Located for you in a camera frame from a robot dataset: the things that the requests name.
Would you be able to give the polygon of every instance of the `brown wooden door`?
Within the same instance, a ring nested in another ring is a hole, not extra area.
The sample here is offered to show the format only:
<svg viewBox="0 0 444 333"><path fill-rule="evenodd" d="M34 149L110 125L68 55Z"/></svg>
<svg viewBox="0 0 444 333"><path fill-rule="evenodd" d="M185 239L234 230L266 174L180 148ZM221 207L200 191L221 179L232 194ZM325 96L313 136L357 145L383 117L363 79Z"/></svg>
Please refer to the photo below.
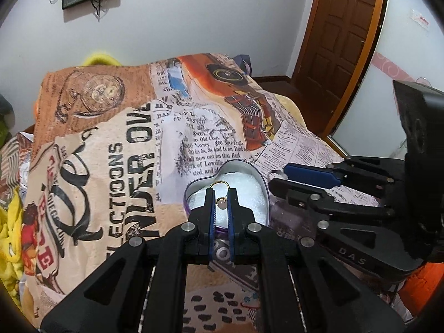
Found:
<svg viewBox="0 0 444 333"><path fill-rule="evenodd" d="M318 0L292 84L312 100L317 109L322 109L325 125L343 97L361 56L375 2Z"/></svg>

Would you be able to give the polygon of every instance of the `door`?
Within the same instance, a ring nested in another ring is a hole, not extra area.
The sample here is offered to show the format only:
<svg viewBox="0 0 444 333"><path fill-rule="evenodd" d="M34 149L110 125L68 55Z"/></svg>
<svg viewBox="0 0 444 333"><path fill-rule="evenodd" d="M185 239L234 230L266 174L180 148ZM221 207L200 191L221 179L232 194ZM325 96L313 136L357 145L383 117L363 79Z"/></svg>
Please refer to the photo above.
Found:
<svg viewBox="0 0 444 333"><path fill-rule="evenodd" d="M362 60L371 24L379 22L379 15L374 18L376 1L318 0L317 5L314 1L310 15L312 27L307 28L292 85L321 110L318 115L324 120L323 127L327 127ZM368 42L369 47L373 38L374 35Z"/></svg>

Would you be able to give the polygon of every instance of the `orange wooden door frame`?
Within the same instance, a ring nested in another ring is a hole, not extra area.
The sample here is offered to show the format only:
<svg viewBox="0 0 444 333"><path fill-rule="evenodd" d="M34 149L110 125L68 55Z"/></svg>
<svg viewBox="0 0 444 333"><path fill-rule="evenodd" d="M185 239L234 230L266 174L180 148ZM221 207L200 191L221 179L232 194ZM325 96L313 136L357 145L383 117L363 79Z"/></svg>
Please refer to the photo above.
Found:
<svg viewBox="0 0 444 333"><path fill-rule="evenodd" d="M310 38L310 34L311 34L311 31L313 28L318 3L319 3L319 0L313 0L309 20L307 23L307 29L306 29L306 32L304 35L301 50L299 52L299 57L297 58L296 66L294 68L293 75L291 77L292 85L294 85L294 80L296 79L296 75L301 68L303 56L306 52L308 41ZM360 77L363 74L364 67L365 67L365 64L367 63L368 58L374 52L374 40L377 37L378 26L379 26L381 13L383 11L383 6L384 6L384 0L375 0L374 12L373 12L373 16L372 16L372 19L370 22L369 31L367 33L367 38L365 39L365 43L362 48L361 55L359 56L358 62L356 64L355 70L352 74L349 84L347 85L347 88L345 89L344 95L340 99L338 106L336 107L332 117L330 118L330 120L327 124L327 127L320 135L320 138L322 138L323 140L325 140L327 142L329 142L327 137L330 135L330 133L332 132L332 130L336 126L338 120L342 116L342 113L347 106L348 101L350 100L350 98L352 97L352 95L355 92L356 86L359 82Z"/></svg>

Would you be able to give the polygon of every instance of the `door frame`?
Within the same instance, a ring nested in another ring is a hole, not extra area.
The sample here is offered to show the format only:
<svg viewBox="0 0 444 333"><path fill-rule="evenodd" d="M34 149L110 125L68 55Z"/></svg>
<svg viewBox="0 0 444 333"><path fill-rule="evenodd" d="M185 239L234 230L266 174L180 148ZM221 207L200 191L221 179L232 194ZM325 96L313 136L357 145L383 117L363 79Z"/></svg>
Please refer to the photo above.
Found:
<svg viewBox="0 0 444 333"><path fill-rule="evenodd" d="M295 85L296 75L299 73L299 70L301 69L302 60L305 55L310 34L314 25L318 4L319 0L313 0L306 32L304 35L304 39L302 41L301 50L299 52L296 66L291 76L291 84L293 86ZM381 19L381 14L383 12L385 12L385 0L375 0L374 12L370 22L369 31L367 33L367 38L365 39L365 43L362 48L361 55L359 56L358 62L356 63L355 70L353 71L353 74L350 78L350 82L347 85L345 92L342 95L338 103L338 106L336 107L336 110L333 112L333 115L331 116L329 122L327 123L327 127L320 134L320 138L325 140L327 143L329 143L328 136L331 134L333 129L338 124L339 119L343 116L346 108L348 107L350 99L356 93L358 84L365 73L364 68L368 65L367 62L369 58L371 58L372 55L374 54L376 48L375 42L377 42L377 39L379 37L379 32L381 27L380 19Z"/></svg>

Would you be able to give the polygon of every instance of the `white cotton padding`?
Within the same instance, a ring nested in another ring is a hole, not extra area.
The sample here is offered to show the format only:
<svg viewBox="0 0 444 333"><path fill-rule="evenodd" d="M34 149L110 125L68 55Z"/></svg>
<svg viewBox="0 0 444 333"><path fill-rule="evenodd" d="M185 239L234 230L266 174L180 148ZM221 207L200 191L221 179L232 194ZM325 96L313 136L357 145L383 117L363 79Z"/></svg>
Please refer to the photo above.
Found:
<svg viewBox="0 0 444 333"><path fill-rule="evenodd" d="M268 215L268 199L264 196L259 182L249 174L245 173L226 173L217 177L217 180L223 180L228 183L230 188L236 188L238 192L239 205L250 208L253 211L254 219L257 223L265 225ZM205 192L210 185L203 187L188 198L190 210L203 206L205 203ZM216 192L216 199L227 194L227 186L224 183L218 183L212 186ZM228 209L221 210L216 205L216 226L228 228Z"/></svg>

